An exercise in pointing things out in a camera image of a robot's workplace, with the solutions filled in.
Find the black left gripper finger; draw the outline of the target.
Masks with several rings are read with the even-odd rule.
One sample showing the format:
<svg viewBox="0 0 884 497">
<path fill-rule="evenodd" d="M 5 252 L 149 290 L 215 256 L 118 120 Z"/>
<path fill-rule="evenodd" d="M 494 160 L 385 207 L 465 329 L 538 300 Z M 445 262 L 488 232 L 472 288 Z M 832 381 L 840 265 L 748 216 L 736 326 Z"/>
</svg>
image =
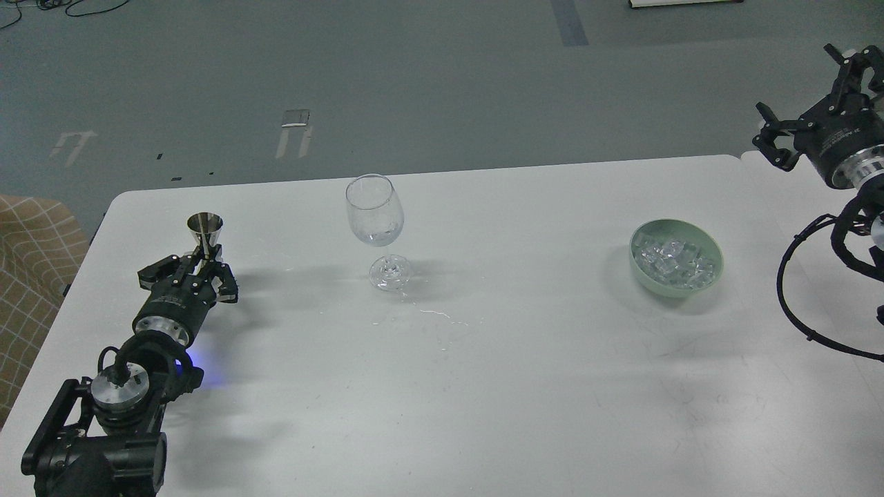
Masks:
<svg viewBox="0 0 884 497">
<path fill-rule="evenodd" d="M 202 261 L 192 276 L 192 294 L 205 304 L 239 302 L 239 285 L 229 264 Z"/>
<path fill-rule="evenodd" d="M 144 290 L 180 289 L 185 280 L 187 257 L 168 255 L 137 273 L 139 286 Z"/>
</svg>

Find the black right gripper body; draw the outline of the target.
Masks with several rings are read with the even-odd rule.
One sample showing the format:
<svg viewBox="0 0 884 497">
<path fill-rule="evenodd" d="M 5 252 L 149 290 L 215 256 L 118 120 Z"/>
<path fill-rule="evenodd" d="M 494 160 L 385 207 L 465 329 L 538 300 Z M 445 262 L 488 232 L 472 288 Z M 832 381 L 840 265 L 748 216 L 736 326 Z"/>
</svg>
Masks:
<svg viewBox="0 0 884 497">
<path fill-rule="evenodd" d="M 795 149 L 830 188 L 859 189 L 882 173 L 882 119 L 870 97 L 846 97 L 833 114 L 831 106 L 823 99 L 799 117 Z"/>
</svg>

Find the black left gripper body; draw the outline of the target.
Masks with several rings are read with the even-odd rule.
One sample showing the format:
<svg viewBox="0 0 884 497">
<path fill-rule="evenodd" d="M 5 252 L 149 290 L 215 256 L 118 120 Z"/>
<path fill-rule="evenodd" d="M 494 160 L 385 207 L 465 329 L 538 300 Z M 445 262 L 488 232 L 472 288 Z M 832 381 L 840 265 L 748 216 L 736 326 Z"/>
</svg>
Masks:
<svg viewBox="0 0 884 497">
<path fill-rule="evenodd" d="M 180 346 L 192 346 L 217 302 L 214 286 L 186 275 L 183 280 L 170 276 L 142 288 L 148 290 L 148 298 L 133 319 L 133 333 L 160 331 Z"/>
</svg>

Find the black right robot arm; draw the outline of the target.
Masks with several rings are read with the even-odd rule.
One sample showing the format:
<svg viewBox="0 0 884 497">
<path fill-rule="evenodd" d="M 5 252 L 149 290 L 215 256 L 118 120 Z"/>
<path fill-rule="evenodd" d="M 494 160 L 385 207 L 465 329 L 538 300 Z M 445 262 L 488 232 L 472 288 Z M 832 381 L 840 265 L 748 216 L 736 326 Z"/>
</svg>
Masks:
<svg viewBox="0 0 884 497">
<path fill-rule="evenodd" d="M 828 245 L 840 265 L 881 284 L 883 208 L 882 50 L 868 45 L 853 54 L 827 44 L 838 66 L 830 91 L 793 119 L 757 103 L 762 123 L 752 145 L 771 166 L 793 170 L 806 159 L 833 190 L 852 190 L 842 210 L 824 213 L 793 236 L 776 271 L 776 297 L 790 324 L 805 337 L 855 358 L 882 362 L 881 353 L 857 349 L 805 323 L 787 302 L 787 265 L 811 236 L 828 229 Z"/>
</svg>

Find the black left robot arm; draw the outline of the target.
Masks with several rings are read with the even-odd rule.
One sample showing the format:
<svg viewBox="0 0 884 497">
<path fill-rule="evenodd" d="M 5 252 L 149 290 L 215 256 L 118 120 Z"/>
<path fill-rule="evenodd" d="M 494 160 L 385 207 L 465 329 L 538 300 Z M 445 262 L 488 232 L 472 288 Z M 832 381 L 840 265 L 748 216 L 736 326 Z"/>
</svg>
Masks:
<svg viewBox="0 0 884 497">
<path fill-rule="evenodd" d="M 170 255 L 137 274 L 148 297 L 132 336 L 105 347 L 97 374 L 64 380 L 20 471 L 37 496 L 155 496 L 164 484 L 168 403 L 201 387 L 189 347 L 209 311 L 239 286 L 218 249 Z"/>
</svg>

